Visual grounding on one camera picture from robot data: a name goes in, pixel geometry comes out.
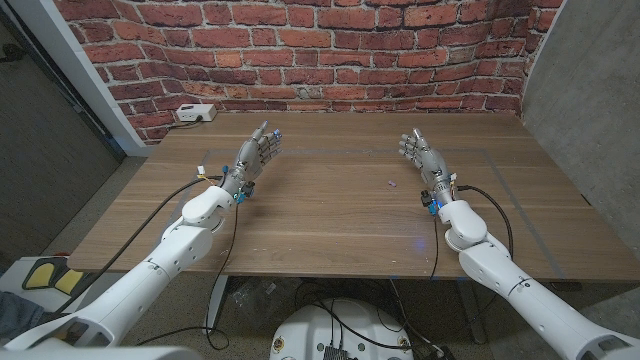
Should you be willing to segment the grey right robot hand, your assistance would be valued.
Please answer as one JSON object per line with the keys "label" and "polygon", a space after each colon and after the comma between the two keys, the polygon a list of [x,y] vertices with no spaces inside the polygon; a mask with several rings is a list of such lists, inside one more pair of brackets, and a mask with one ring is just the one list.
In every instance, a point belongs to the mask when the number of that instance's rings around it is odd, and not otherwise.
{"label": "grey right robot hand", "polygon": [[418,128],[402,134],[399,152],[420,172],[429,194],[441,205],[454,201],[451,194],[451,173],[439,151],[429,145]]}

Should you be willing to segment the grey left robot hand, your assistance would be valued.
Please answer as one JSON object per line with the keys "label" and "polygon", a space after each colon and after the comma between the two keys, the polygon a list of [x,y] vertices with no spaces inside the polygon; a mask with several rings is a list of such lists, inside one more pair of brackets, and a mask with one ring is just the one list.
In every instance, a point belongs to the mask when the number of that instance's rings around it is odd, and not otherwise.
{"label": "grey left robot hand", "polygon": [[254,182],[263,168],[280,152],[281,132],[276,129],[267,131],[268,122],[264,121],[242,144],[220,187],[231,196],[239,193],[243,187]]}

